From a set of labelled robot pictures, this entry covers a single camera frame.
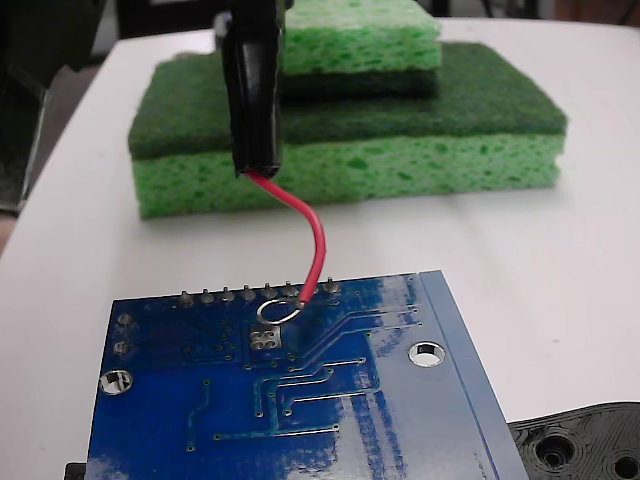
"kitchen sponge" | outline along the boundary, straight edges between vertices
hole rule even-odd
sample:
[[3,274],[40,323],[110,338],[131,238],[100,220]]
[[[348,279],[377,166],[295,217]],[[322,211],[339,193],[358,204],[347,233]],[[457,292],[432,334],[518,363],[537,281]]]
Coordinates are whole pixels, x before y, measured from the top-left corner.
[[[436,98],[284,104],[276,183],[313,203],[552,186],[564,114],[490,48],[442,49]],[[277,204],[235,179],[216,55],[158,67],[129,146],[143,217]]]
[[287,12],[287,75],[429,70],[440,25],[413,0],[297,0]]

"wire insulation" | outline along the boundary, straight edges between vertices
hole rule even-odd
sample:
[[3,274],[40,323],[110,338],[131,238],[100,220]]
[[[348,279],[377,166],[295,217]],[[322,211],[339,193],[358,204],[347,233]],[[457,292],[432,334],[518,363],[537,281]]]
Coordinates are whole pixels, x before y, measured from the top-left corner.
[[316,242],[316,251],[313,257],[313,263],[307,275],[307,280],[304,283],[302,292],[300,292],[300,303],[307,303],[311,301],[313,293],[318,284],[320,273],[322,272],[322,266],[324,265],[324,258],[327,254],[326,239],[324,236],[324,228],[322,227],[322,221],[318,214],[309,205],[304,203],[299,198],[291,195],[289,192],[283,190],[269,179],[260,175],[257,171],[252,170],[246,173],[247,177],[251,179],[253,183],[258,185],[266,192],[273,195],[282,203],[296,209],[309,221],[311,229],[313,230],[313,238]]

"clip jaw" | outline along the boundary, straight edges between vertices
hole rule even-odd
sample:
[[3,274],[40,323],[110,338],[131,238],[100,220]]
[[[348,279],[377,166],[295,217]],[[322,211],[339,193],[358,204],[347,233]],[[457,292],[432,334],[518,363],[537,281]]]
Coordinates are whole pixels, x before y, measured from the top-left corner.
[[222,58],[236,175],[255,170],[271,178],[280,168],[285,10],[282,0],[231,0]]

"wire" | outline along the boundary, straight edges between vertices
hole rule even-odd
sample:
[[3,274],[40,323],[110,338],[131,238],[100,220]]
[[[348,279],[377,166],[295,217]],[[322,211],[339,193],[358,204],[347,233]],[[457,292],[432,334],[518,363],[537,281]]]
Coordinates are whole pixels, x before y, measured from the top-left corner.
[[322,228],[322,222],[318,214],[309,205],[304,203],[297,197],[294,197],[289,192],[281,189],[275,183],[269,179],[260,175],[257,171],[252,170],[246,173],[247,177],[253,181],[260,188],[270,193],[282,203],[296,209],[309,221],[311,229],[313,230],[313,238],[316,242],[316,252],[313,257],[313,263],[307,275],[307,280],[304,283],[302,292],[300,292],[300,303],[305,304],[311,300],[313,293],[318,284],[320,273],[322,272],[322,266],[324,265],[324,257],[327,254],[326,240],[324,236],[324,228]]

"black plastic part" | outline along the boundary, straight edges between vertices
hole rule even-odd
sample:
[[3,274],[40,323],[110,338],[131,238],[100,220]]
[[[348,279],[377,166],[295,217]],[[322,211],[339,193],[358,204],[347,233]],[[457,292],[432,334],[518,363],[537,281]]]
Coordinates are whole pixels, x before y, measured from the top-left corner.
[[640,480],[640,403],[509,425],[531,480]]
[[283,0],[232,0],[222,42],[236,175],[280,168],[280,65]]
[[68,463],[64,469],[64,480],[84,480],[86,473],[86,463]]

